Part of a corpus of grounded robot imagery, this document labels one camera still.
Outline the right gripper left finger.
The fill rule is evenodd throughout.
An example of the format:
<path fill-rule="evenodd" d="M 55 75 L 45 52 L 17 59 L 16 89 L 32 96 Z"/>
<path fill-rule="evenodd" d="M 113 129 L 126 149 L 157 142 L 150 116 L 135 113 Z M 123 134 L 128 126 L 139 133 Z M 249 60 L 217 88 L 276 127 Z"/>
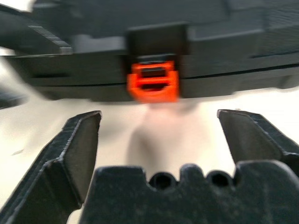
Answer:
<path fill-rule="evenodd" d="M 68 119 L 0 210 L 0 224 L 66 224 L 85 202 L 98 148 L 100 111 Z"/>

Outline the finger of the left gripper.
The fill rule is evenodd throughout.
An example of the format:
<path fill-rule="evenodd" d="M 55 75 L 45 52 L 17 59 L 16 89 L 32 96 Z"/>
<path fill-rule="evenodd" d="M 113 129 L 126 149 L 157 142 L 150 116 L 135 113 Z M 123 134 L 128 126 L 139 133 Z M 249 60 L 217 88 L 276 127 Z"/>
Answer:
<path fill-rule="evenodd" d="M 25 55 L 71 54 L 72 47 L 35 20 L 31 13 L 0 4 L 0 47 Z"/>
<path fill-rule="evenodd" d="M 28 94 L 23 83 L 0 78 L 0 110 L 23 105 L 28 102 Z"/>

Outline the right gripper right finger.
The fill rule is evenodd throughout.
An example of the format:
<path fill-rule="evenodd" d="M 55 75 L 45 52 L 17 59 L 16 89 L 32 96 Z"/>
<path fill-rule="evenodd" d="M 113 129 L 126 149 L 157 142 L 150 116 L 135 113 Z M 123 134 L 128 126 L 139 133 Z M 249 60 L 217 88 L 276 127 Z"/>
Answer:
<path fill-rule="evenodd" d="M 260 114 L 219 109 L 217 117 L 235 163 L 277 160 L 299 169 L 299 145 Z"/>

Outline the black plastic tool case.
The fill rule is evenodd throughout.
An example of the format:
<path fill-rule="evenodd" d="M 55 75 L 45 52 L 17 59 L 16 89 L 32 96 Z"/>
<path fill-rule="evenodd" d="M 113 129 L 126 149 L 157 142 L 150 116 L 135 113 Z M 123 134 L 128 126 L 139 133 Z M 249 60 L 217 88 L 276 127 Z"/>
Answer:
<path fill-rule="evenodd" d="M 34 0 L 71 54 L 6 60 L 45 97 L 169 102 L 299 86 L 299 0 Z"/>

